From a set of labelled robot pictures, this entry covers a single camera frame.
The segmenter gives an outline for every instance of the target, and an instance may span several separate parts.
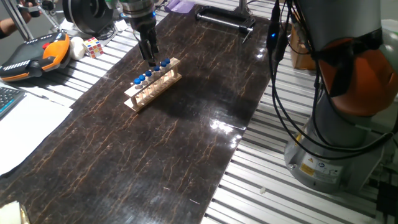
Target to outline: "robotic arm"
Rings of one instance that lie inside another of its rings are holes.
[[[159,0],[105,0],[110,9],[122,5],[123,13],[130,18],[133,30],[140,33],[137,39],[142,58],[150,67],[156,66],[155,55],[159,53],[156,39],[156,13],[154,4]]]

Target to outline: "warning label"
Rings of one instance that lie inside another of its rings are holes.
[[[331,184],[335,184],[340,176],[342,166],[335,166],[321,161],[310,154],[304,156],[300,170],[311,177]]]

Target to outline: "test tube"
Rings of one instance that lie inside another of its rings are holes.
[[[161,79],[162,79],[162,83],[163,83],[163,82],[166,82],[165,78],[166,78],[166,71],[167,71],[167,63],[165,61],[163,61],[160,63],[160,66],[161,66],[160,71],[162,72]]]
[[[170,64],[170,59],[167,58],[167,59],[164,60],[164,62],[166,62],[166,64],[167,64],[166,68],[169,70],[169,72],[167,72],[167,76],[168,76],[169,79],[171,79],[172,72],[171,72],[170,69],[171,69],[172,66]]]
[[[134,80],[134,84],[136,85],[136,90],[142,89],[141,80],[139,78],[136,78]],[[139,93],[136,95],[136,100],[137,100],[137,102],[142,100],[142,93]]]
[[[151,71],[146,71],[145,76],[147,77],[148,84],[150,84],[154,81],[154,77],[152,76]],[[152,93],[155,90],[155,83],[152,83],[151,85],[149,85],[148,90],[149,90],[149,93]]]
[[[160,71],[160,67],[159,66],[154,67],[153,76],[154,76],[155,79],[157,79],[156,88],[160,87],[163,84],[163,82],[162,82],[162,79],[161,79],[162,72]]]
[[[145,95],[149,96],[149,90],[148,90],[148,86],[147,86],[147,85],[148,85],[148,82],[146,81],[145,75],[140,75],[138,78],[139,78],[140,81],[141,81],[141,85],[144,87],[144,93],[145,93]]]

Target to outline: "cardboard box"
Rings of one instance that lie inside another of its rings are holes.
[[[292,38],[290,40],[290,44],[295,51],[301,53],[298,54],[292,50],[291,56],[292,56],[293,67],[296,69],[316,70],[315,62],[312,60],[311,55],[309,54],[302,55],[308,53],[308,50],[305,48],[304,44],[300,41],[299,36],[297,35],[294,27],[292,27]]]

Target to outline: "black handle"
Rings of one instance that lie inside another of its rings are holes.
[[[25,7],[29,7],[29,2],[32,3],[33,6],[37,6],[36,0],[27,0],[27,1],[25,2]],[[34,17],[34,18],[39,17],[39,16],[40,16],[40,11],[31,12],[31,13],[30,13],[30,16],[32,16],[32,17]]]

